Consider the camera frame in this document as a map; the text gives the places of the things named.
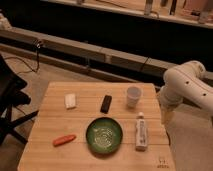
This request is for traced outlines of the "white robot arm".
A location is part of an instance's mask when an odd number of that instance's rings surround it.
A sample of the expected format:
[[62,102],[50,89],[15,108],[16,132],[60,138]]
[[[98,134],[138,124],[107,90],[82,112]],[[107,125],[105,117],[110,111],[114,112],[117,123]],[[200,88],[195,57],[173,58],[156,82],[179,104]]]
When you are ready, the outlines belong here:
[[167,125],[173,110],[186,98],[213,116],[213,87],[202,81],[206,69],[199,61],[188,61],[164,72],[164,85],[158,92],[161,123]]

